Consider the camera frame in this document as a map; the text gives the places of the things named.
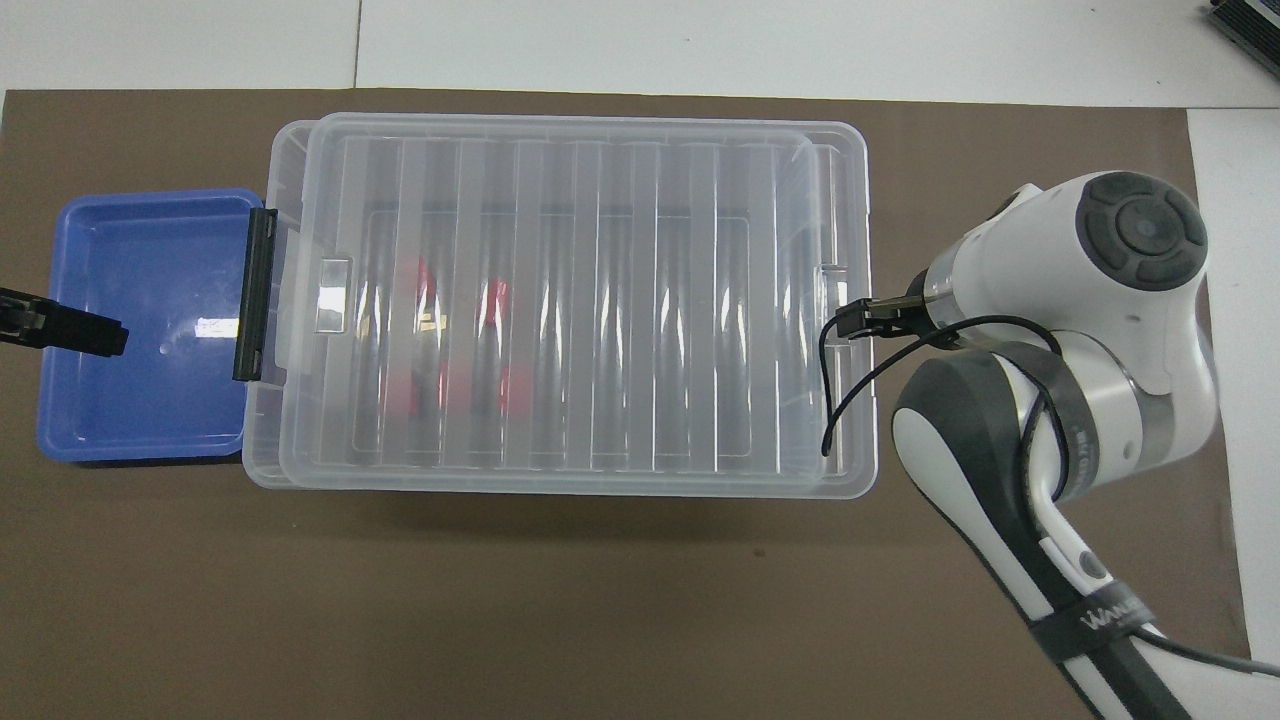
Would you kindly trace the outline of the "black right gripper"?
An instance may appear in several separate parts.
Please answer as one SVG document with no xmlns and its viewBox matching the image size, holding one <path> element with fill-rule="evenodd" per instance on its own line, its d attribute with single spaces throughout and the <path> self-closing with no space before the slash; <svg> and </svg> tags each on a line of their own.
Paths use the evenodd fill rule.
<svg viewBox="0 0 1280 720">
<path fill-rule="evenodd" d="M 923 293 L 908 293 L 884 302 L 888 315 L 878 299 L 859 299 L 842 306 L 836 313 L 836 337 L 850 340 L 884 332 L 886 336 L 925 336 L 940 328 Z"/>
</svg>

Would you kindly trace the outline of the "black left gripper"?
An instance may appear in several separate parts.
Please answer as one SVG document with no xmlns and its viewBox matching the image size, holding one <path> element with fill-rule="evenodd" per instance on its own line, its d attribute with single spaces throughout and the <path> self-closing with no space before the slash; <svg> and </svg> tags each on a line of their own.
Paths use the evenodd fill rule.
<svg viewBox="0 0 1280 720">
<path fill-rule="evenodd" d="M 49 313 L 49 300 L 1 288 L 1 342 L 44 346 L 99 357 L 123 355 L 128 329 L 92 313 Z"/>
</svg>

